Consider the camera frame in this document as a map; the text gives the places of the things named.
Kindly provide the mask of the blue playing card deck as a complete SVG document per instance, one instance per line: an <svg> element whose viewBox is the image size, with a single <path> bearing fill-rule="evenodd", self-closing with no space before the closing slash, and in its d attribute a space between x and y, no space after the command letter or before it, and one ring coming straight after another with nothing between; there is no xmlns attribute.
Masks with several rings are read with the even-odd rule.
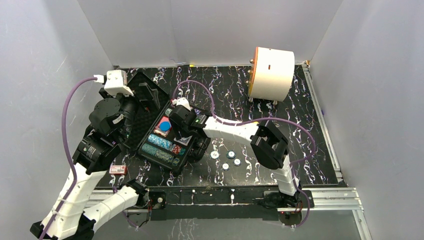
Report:
<svg viewBox="0 0 424 240"><path fill-rule="evenodd" d="M177 143L179 143L179 144L181 144L181 145L188 146L188 145L189 145L189 143L190 143L190 141L191 141L191 139L192 139L192 136L188 136L188 137L181 137L180 139L177 139L177 138L175 137L175 138L174 138L174 141L175 141L175 142L177 142Z"/></svg>

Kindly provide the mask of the blue round dealer button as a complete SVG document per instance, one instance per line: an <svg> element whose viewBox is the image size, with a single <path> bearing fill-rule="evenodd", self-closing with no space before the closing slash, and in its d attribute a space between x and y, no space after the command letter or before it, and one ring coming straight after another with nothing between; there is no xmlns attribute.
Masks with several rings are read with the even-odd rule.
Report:
<svg viewBox="0 0 424 240"><path fill-rule="evenodd" d="M171 123L169 122L169 121L163 121L163 122L161 122L160 124L159 124L159 129L162 131L162 132L167 132L167 131L169 131L170 129L171 129Z"/></svg>

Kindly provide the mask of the small white chip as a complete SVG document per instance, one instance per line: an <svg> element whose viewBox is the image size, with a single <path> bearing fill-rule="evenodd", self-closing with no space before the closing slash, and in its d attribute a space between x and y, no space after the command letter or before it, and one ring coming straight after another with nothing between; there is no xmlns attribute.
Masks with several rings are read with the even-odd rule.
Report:
<svg viewBox="0 0 424 240"><path fill-rule="evenodd" d="M228 170L230 169L230 166L229 166L229 164L228 164L228 163L223 163L223 164L222 164L222 166L221 166L221 168L222 168L222 170L224 170L224 171L228 171Z"/></svg>

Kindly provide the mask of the light blue chip ten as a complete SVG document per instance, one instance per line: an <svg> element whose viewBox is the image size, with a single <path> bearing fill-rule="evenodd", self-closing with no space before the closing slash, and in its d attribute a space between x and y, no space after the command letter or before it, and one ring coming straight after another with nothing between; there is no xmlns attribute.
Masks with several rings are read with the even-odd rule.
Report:
<svg viewBox="0 0 424 240"><path fill-rule="evenodd" d="M212 152L210 153L210 157L211 157L212 159L214 159L214 160L218 159L218 158L219 158L219 156L220 156L220 154L219 154L219 152L218 152L218 151L216 151L216 150L214 150L214 151L212 151Z"/></svg>

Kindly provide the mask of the red playing card deck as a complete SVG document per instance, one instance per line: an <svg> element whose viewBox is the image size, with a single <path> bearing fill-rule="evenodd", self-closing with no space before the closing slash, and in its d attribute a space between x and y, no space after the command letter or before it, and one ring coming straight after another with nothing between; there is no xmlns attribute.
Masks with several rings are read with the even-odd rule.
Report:
<svg viewBox="0 0 424 240"><path fill-rule="evenodd" d="M167 116L163 116L158 124L154 127L153 132L163 137L167 137L171 131L171 128L172 125L169 118Z"/></svg>

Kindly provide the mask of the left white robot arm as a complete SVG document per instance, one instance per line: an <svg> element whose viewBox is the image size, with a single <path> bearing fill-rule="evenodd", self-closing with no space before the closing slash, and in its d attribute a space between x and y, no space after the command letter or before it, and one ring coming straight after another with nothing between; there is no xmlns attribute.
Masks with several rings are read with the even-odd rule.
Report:
<svg viewBox="0 0 424 240"><path fill-rule="evenodd" d="M66 182L47 216L30 232L40 240L90 240L97 230L124 210L146 208L152 202L149 188L136 179L100 203L87 207L98 182L121 152L140 107L126 80L106 80L106 97L94 107L90 126L74 154L67 141L66 118L70 98L62 110L62 140L70 166Z"/></svg>

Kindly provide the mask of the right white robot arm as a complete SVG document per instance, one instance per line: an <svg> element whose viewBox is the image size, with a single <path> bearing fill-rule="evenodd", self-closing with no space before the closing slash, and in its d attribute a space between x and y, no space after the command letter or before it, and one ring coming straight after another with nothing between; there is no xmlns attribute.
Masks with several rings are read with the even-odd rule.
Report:
<svg viewBox="0 0 424 240"><path fill-rule="evenodd" d="M177 102L172 103L168 118L178 139L191 136L217 138L250 147L259 164L273 173L282 202L295 207L301 201L299 180L290 165L288 140L271 120L243 124L215 118L210 113L196 114L189 105Z"/></svg>

